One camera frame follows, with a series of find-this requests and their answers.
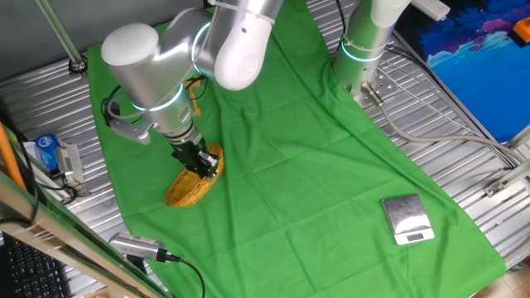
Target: metal platform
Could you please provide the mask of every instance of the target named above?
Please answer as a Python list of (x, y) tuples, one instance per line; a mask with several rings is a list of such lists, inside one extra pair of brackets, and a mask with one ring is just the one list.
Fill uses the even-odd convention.
[[(328, 49), (335, 51), (342, 31), (335, 0), (309, 1), (308, 7)], [(348, 16), (353, 7), (354, 4), (344, 5), (344, 14)], [(109, 240), (117, 232), (127, 232), (127, 228), (101, 152), (90, 107), (88, 80), (69, 74), (67, 68), (67, 61), (62, 61), (2, 82), (0, 97), (28, 138), (51, 132), (65, 142), (78, 144), (84, 183), (90, 197), (76, 200), (69, 210), (103, 239)], [(406, 132), (434, 137), (485, 131), (460, 102), (442, 94), (422, 70), (407, 59), (387, 52), (380, 70), (381, 82), (384, 82), (379, 85), (381, 95), (396, 124)], [(528, 255), (530, 192), (525, 183), (513, 183), (491, 198), (484, 192), (506, 172), (507, 165), (496, 151), (473, 142), (408, 142), (395, 135), (372, 104), (360, 104), (388, 137), (470, 215), (505, 258), (508, 267)], [(521, 137), (517, 145), (525, 157), (530, 157), (528, 138)], [(66, 271), (76, 297), (103, 286), (71, 267)], [(161, 284), (149, 267), (147, 271)]]

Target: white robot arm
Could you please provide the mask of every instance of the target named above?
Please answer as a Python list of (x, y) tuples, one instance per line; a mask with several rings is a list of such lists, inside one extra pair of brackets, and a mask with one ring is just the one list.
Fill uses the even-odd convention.
[(113, 31), (101, 54), (114, 76), (144, 118), (133, 125), (114, 118), (109, 126), (134, 141), (150, 142), (150, 129), (162, 133), (173, 156), (200, 177), (213, 178), (217, 156), (192, 120), (190, 100), (182, 84), (205, 75), (222, 87), (240, 90), (259, 74), (272, 24), (282, 0), (218, 2), (212, 16), (201, 8), (181, 12), (159, 35), (144, 24)]

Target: green cloth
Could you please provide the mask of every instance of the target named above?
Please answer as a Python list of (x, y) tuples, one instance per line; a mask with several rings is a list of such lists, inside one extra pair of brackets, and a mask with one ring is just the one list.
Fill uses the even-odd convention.
[[(89, 49), (89, 82), (125, 224), (194, 264), (207, 297), (469, 297), (505, 272), (468, 215), (340, 86), (303, 0), (284, 2), (249, 88), (210, 82), (198, 100), (195, 124), (220, 142), (226, 168), (190, 208), (164, 205), (183, 167), (162, 135), (143, 146), (105, 127), (100, 103), (117, 82), (100, 46)], [(409, 194), (436, 237), (398, 246), (381, 201)], [(200, 297), (191, 269), (150, 265), (171, 292)]]

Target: orange pole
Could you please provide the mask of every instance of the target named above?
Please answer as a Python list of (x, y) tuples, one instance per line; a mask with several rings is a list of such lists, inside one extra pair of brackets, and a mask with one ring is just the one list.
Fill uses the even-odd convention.
[(2, 152), (3, 159), (6, 161), (7, 172), (11, 176), (11, 179), (13, 179), (18, 186), (27, 190), (22, 175), (20, 174), (20, 169), (18, 168), (15, 152), (13, 152), (13, 149), (11, 148), (11, 143), (7, 138), (6, 130), (3, 128), (2, 123), (0, 123), (0, 151)]

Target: blue poster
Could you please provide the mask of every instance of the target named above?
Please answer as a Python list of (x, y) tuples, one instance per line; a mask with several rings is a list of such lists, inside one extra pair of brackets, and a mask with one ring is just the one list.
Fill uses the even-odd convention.
[(509, 141), (530, 124), (530, 46), (508, 36), (530, 17), (529, 1), (444, 2), (444, 21), (410, 7), (397, 31), (497, 141)]

